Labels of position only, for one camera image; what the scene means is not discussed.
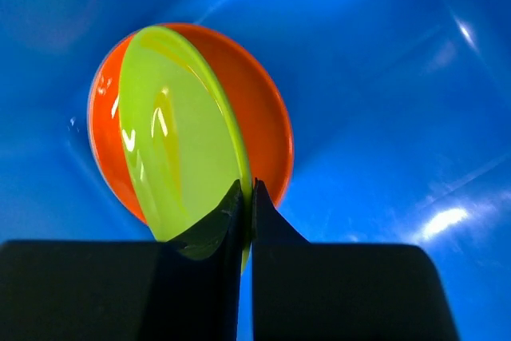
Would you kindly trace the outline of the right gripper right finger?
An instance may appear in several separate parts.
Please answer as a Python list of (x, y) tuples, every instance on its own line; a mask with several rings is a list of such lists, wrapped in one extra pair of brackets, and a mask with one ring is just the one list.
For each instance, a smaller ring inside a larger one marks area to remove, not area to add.
[(312, 243), (252, 195), (256, 340), (456, 340), (432, 260), (409, 244)]

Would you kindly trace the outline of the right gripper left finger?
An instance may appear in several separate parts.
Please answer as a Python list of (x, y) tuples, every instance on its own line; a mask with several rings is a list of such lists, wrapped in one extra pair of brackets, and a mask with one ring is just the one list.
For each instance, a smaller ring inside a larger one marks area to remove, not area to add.
[(244, 198), (235, 182), (166, 242), (11, 240), (1, 246), (4, 340), (233, 340)]

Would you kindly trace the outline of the green plate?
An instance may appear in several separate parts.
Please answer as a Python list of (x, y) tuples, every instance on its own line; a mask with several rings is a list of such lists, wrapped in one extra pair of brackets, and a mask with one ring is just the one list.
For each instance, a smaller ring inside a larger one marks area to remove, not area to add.
[(198, 49), (164, 26), (133, 35), (121, 64), (119, 126), (130, 180), (156, 240), (171, 240), (252, 175), (222, 85)]

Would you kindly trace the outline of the orange plate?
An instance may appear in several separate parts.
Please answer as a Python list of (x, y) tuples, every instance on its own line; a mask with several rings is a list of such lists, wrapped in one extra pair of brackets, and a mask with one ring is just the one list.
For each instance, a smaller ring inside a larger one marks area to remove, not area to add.
[[(229, 37), (190, 23), (169, 23), (206, 59), (234, 109), (248, 151), (252, 176), (262, 180), (278, 206), (291, 179), (294, 142), (290, 117), (264, 67)], [(115, 197), (138, 220), (145, 217), (134, 192), (119, 127), (121, 63), (132, 37), (117, 43), (100, 64), (91, 84), (87, 129), (93, 158)]]

